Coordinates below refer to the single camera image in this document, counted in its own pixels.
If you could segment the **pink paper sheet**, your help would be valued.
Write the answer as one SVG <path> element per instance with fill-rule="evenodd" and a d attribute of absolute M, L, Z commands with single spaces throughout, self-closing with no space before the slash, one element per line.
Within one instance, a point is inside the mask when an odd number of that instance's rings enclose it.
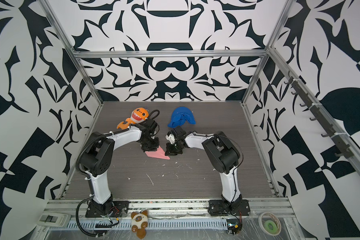
<path fill-rule="evenodd" d="M 169 160 L 170 157 L 165 155 L 165 151 L 159 146 L 156 151 L 146 151 L 146 155 L 150 158 Z"/>

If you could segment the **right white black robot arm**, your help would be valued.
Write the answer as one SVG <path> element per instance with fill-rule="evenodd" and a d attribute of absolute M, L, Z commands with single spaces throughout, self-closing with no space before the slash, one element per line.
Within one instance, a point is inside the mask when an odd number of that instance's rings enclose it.
<path fill-rule="evenodd" d="M 166 135 L 167 156 L 177 156 L 186 148 L 204 150 L 214 169 L 220 174 L 222 183 L 221 200 L 210 200 L 208 212 L 211 216 L 248 216 L 250 206 L 244 200 L 238 185 L 239 158 L 242 154 L 223 132 L 199 134 L 185 132 L 181 127 L 170 130 Z"/>

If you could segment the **blue cloth cap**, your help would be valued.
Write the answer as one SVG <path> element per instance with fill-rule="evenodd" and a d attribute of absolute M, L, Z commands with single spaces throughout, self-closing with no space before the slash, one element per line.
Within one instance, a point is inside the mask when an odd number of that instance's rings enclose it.
<path fill-rule="evenodd" d="M 173 111 L 168 127 L 176 128 L 182 126 L 185 122 L 188 122 L 191 125 L 196 124 L 193 112 L 186 107 L 178 107 Z"/>

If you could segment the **brown white plush toy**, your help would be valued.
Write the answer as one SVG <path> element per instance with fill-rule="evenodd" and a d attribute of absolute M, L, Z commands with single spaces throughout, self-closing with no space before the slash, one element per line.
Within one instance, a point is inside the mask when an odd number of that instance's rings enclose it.
<path fill-rule="evenodd" d="M 131 230 L 140 240 L 143 240 L 147 234 L 148 213 L 148 210 L 131 213 Z"/>

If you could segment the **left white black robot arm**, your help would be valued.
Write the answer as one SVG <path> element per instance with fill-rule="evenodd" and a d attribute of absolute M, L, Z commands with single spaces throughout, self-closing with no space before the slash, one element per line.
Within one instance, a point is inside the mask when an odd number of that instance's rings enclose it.
<path fill-rule="evenodd" d="M 101 134 L 93 132 L 82 148 L 76 161 L 76 171 L 86 177 L 90 186 L 90 199 L 86 217 L 104 217 L 113 212 L 115 204 L 109 189 L 108 169 L 116 149 L 137 142 L 143 152 L 155 152 L 159 148 L 156 136 L 160 127 L 155 120 L 147 119 L 132 124 L 124 130 Z"/>

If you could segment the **white switch box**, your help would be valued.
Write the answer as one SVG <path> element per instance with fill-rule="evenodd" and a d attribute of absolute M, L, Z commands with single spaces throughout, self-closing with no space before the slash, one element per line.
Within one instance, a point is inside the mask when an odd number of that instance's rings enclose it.
<path fill-rule="evenodd" d="M 70 220 L 71 215 L 68 214 L 43 212 L 37 224 L 45 227 L 66 228 Z"/>

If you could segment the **small electronics board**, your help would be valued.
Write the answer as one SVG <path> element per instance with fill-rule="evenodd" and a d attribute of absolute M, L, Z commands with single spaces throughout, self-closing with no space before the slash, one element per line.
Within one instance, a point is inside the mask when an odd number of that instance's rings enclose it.
<path fill-rule="evenodd" d="M 243 224 L 238 219 L 227 219 L 227 232 L 230 235 L 238 235 L 242 230 Z"/>

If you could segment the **orange shark plush toy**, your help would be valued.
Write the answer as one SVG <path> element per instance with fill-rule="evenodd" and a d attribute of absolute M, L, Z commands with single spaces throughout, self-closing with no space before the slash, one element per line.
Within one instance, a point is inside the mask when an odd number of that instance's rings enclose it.
<path fill-rule="evenodd" d="M 120 122 L 117 126 L 117 129 L 127 129 L 130 125 L 139 124 L 145 121 L 149 117 L 150 113 L 144 108 L 136 108 L 131 113 L 131 117 L 127 118 L 125 121 Z"/>

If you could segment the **black hook rail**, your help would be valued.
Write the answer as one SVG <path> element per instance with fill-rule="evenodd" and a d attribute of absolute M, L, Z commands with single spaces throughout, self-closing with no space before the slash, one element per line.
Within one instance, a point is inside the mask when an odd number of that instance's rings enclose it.
<path fill-rule="evenodd" d="M 321 125 L 325 131 L 321 136 L 323 138 L 330 138 L 338 148 L 339 153 L 335 153 L 335 156 L 345 157 L 346 159 L 354 157 L 355 154 L 351 150 L 350 144 L 345 140 L 345 133 L 338 131 L 338 128 L 334 125 L 334 121 L 330 120 L 329 113 L 325 110 L 324 106 L 319 103 L 316 97 L 310 93 L 304 82 L 289 76 L 285 84 L 291 85 L 294 89 L 292 95 L 297 95 L 301 98 L 303 104 L 300 104 L 300 106 L 308 109 L 312 113 L 313 118 L 310 118 L 310 121 L 317 121 Z"/>

